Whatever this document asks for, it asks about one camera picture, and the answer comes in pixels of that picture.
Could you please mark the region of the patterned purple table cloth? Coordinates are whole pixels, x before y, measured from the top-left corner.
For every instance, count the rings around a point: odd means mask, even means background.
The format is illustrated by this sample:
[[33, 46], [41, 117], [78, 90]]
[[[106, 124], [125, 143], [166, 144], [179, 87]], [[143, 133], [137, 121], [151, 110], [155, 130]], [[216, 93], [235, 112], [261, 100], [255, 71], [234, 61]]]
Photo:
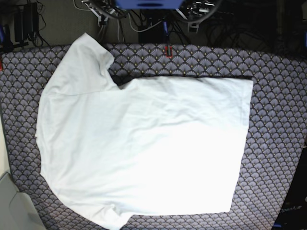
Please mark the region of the patterned purple table cloth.
[[[195, 45], [107, 44], [117, 85], [137, 77], [251, 77], [254, 81], [245, 153], [228, 213], [133, 216], [126, 230], [269, 230], [293, 180], [307, 134], [307, 63], [262, 52]], [[35, 140], [40, 94], [68, 46], [2, 55], [0, 106], [11, 177], [28, 194], [49, 230], [97, 230], [63, 205], [40, 174]]]

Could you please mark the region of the white T-shirt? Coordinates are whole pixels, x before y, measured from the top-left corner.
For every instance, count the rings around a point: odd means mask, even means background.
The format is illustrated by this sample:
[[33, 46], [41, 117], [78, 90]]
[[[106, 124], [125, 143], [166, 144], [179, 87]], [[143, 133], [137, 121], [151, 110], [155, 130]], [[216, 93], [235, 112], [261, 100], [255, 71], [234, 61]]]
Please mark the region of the white T-shirt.
[[113, 61], [83, 34], [42, 91], [35, 137], [55, 196], [109, 230], [133, 215], [229, 212], [253, 81], [160, 76], [119, 87]]

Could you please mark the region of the black power adapter box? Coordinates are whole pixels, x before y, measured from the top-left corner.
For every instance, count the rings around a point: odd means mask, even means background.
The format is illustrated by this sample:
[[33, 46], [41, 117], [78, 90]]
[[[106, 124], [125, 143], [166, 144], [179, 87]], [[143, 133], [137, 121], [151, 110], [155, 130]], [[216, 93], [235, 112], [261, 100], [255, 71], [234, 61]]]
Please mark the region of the black power adapter box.
[[166, 35], [162, 23], [147, 31], [138, 33], [138, 42], [140, 44], [164, 44]]

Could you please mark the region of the black equipment box left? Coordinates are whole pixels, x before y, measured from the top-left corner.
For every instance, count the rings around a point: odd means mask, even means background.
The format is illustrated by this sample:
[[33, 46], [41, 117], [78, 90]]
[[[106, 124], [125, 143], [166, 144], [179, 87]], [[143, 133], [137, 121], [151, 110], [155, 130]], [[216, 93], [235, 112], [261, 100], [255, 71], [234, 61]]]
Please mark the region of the black equipment box left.
[[23, 5], [23, 9], [14, 14], [14, 36], [16, 42], [33, 41], [39, 31], [37, 3]]

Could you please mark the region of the red table clamp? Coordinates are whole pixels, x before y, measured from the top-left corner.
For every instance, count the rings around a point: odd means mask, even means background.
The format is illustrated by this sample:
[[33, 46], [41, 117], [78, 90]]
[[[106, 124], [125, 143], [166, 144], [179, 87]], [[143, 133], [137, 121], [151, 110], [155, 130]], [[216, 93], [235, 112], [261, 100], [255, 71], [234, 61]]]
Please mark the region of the red table clamp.
[[173, 53], [172, 53], [172, 47], [171, 46], [166, 46], [165, 47], [165, 55], [167, 58], [172, 58]]

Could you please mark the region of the blue box overhead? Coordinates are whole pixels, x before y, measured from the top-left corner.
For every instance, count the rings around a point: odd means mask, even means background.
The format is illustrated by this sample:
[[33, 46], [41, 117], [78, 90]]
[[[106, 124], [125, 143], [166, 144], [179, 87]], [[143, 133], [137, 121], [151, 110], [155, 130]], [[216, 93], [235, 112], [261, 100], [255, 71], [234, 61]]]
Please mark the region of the blue box overhead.
[[122, 9], [178, 9], [183, 0], [116, 0]]

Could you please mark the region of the black case with logo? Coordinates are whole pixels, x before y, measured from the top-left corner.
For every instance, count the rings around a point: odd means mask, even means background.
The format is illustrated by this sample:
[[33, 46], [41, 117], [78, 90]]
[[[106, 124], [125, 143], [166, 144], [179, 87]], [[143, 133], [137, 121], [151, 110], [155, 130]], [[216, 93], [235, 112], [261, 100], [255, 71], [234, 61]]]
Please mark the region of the black case with logo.
[[295, 175], [272, 229], [305, 230], [307, 228], [307, 149], [303, 148]]

